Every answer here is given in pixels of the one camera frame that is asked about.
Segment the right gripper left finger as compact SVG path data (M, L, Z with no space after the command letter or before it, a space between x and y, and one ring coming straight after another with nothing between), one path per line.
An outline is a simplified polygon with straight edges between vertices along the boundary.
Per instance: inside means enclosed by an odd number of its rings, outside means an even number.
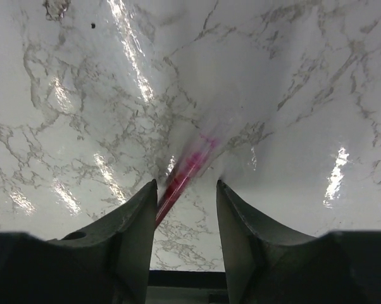
M62 239L0 232L0 303L144 303L157 184Z

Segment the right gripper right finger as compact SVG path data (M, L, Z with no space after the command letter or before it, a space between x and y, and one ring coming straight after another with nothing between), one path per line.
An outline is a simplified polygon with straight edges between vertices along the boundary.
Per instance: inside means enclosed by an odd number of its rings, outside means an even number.
M381 231L309 236L222 181L216 209L231 303L381 303Z

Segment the red pen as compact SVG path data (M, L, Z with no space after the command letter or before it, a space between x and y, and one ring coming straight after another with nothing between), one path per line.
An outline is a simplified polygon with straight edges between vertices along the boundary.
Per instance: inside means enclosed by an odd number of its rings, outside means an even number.
M219 149L227 143L239 118L210 117L205 121L176 162L158 202L155 227L164 220L173 205L200 171L208 166Z

